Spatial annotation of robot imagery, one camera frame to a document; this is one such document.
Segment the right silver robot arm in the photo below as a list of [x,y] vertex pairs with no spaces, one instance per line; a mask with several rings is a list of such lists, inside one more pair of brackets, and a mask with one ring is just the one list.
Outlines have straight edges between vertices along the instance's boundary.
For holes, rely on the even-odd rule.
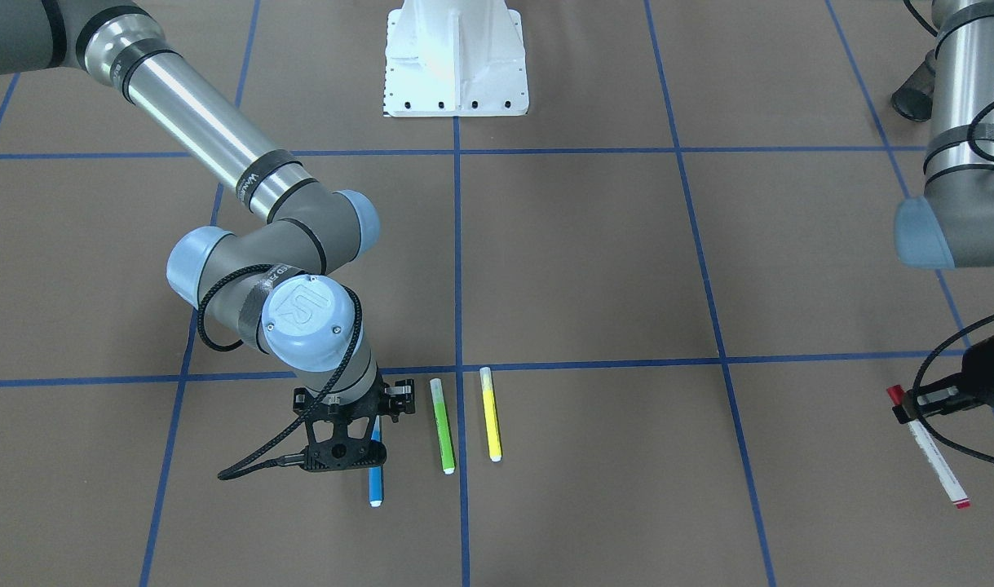
[[376,245],[380,217],[369,198],[326,189],[203,78],[135,2],[0,1],[0,77],[55,68],[115,89],[261,219],[243,236],[199,227],[179,239],[167,263],[171,288],[195,308],[203,346],[254,348],[300,379],[295,420],[219,478],[384,464],[376,424],[414,412],[414,383],[382,380],[359,297],[330,277]]

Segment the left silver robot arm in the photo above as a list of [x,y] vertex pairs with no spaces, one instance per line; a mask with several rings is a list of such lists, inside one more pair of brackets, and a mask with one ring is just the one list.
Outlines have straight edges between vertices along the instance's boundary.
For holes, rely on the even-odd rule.
[[904,83],[930,101],[924,193],[899,205],[910,267],[994,267],[994,1],[935,1],[937,33]]

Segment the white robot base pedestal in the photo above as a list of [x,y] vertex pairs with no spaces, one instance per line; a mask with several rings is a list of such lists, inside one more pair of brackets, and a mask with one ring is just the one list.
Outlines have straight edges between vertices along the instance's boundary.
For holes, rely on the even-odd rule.
[[504,1],[404,1],[386,23],[382,115],[529,112],[523,19]]

